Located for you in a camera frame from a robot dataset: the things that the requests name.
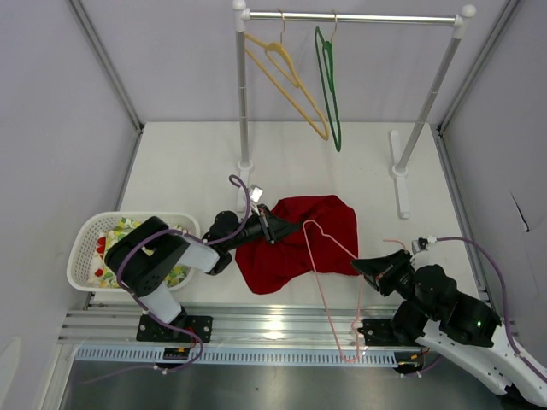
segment gray floor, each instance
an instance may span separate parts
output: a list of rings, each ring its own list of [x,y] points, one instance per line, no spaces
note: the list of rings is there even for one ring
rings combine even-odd
[[[196,365],[78,385],[123,366],[130,365],[76,362],[62,409],[501,409],[486,387],[447,360],[422,379],[400,379],[391,369]]]

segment clothes hanger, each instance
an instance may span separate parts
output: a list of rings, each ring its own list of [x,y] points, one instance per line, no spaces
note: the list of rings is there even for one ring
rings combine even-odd
[[[332,139],[334,140],[334,147],[337,152],[342,149],[342,127],[340,125],[340,118],[338,116],[338,103],[336,101],[336,89],[334,88],[334,58],[332,56],[332,40],[334,39],[334,33],[338,28],[338,16],[334,12],[334,31],[331,34],[331,41],[325,41],[320,28],[315,28],[315,53],[317,54],[317,64],[319,65],[319,73],[321,75],[321,86],[323,88],[323,97],[325,98],[326,115],[328,116],[328,122],[332,131]],[[323,66],[321,64],[321,55],[319,52],[319,44],[317,39],[321,41],[321,51],[323,56],[323,62],[325,63],[325,75],[323,75]],[[334,131],[334,124],[332,122],[331,108],[326,96],[325,77],[328,84],[328,90],[332,96],[332,105],[334,107],[334,116],[336,119],[337,131]]]
[[[253,54],[252,51],[249,50],[248,47],[245,47],[245,51],[249,55],[249,57],[255,62],[255,64],[266,74],[266,76],[269,78],[270,81],[278,88],[279,91],[285,96],[287,100],[289,100],[289,103],[292,104],[294,108],[297,109],[298,113],[314,128],[315,132],[317,132],[321,138],[327,141],[329,137],[329,129],[326,125],[325,115],[321,112],[320,108],[317,106],[317,103],[315,102],[314,98],[309,94],[308,90],[298,77],[297,70],[294,68],[294,64],[292,62],[291,56],[283,46],[283,33],[285,32],[285,17],[283,16],[283,12],[281,12],[281,18],[283,19],[283,32],[281,32],[281,35],[279,36],[279,43],[270,43],[266,44],[259,40],[258,38],[255,38],[251,36],[250,34],[246,33],[245,38],[251,41],[252,43],[255,43],[259,47],[262,47],[264,49],[264,53],[266,54],[266,57],[275,65],[275,67],[283,74],[283,76],[289,80],[289,82],[295,87],[302,91],[302,93],[306,96],[309,103],[313,107],[314,111],[319,115],[319,118],[321,120],[321,124],[323,125],[323,130],[321,130],[314,121],[309,117],[309,115],[304,111],[304,109],[296,102],[296,100],[289,94],[289,92],[283,88],[283,86],[279,83],[279,81],[268,71],[266,66]],[[284,70],[280,66],[280,64],[274,59],[273,53],[279,55],[281,59],[285,62],[286,66],[289,68],[289,73]]]

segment folded clothing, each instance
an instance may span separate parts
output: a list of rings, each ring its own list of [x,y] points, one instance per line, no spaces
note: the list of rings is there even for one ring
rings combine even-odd
[[[93,253],[93,258],[91,259],[91,267],[89,272],[89,278],[87,282],[96,286],[98,288],[119,288],[118,281],[116,280],[116,275],[110,270],[108,266],[104,263],[104,256],[114,245],[118,243],[123,237],[125,237],[133,229],[139,227],[141,222],[137,220],[131,220],[129,218],[121,218],[118,225],[114,227],[112,231],[108,232],[99,232],[99,238],[97,240],[97,246],[95,252]],[[183,226],[174,225],[170,226],[171,229],[183,230]],[[143,249],[147,255],[152,255],[153,251],[148,249]],[[175,265],[171,272],[165,278],[168,287],[173,287],[176,284],[182,282],[190,268],[187,266]]]
[[[358,255],[355,211],[337,196],[297,196],[280,200],[272,214],[293,223],[315,220],[353,255]],[[318,272],[356,276],[352,258],[317,226],[306,225],[309,245]],[[303,231],[297,231],[274,245],[261,239],[240,246],[236,262],[249,289],[256,294],[273,293],[296,276],[312,270]]]

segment metal hook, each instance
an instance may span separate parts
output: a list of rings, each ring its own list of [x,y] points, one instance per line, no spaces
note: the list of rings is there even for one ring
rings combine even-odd
[[[277,9],[277,11],[279,11],[281,13],[281,20],[283,20],[283,31],[281,32],[281,34],[279,35],[279,41],[283,44],[283,33],[285,32],[285,29],[286,29],[286,25],[285,25],[285,15],[283,14],[283,12],[281,11],[281,9]]]
[[[334,13],[334,31],[331,34],[331,44],[332,39],[334,38],[334,34],[336,33],[336,30],[338,29],[338,15],[336,14],[336,10],[332,11]]]

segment red fabric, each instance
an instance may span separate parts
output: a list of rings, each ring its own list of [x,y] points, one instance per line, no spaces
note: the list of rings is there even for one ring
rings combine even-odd
[[[358,255],[355,211],[337,196],[297,196],[280,200],[272,214],[293,223],[315,220],[353,255]],[[352,258],[314,224],[306,225],[309,246],[318,272],[356,276]],[[281,289],[296,276],[312,270],[303,231],[285,237],[274,245],[264,239],[240,246],[236,262],[249,289],[258,295]]]

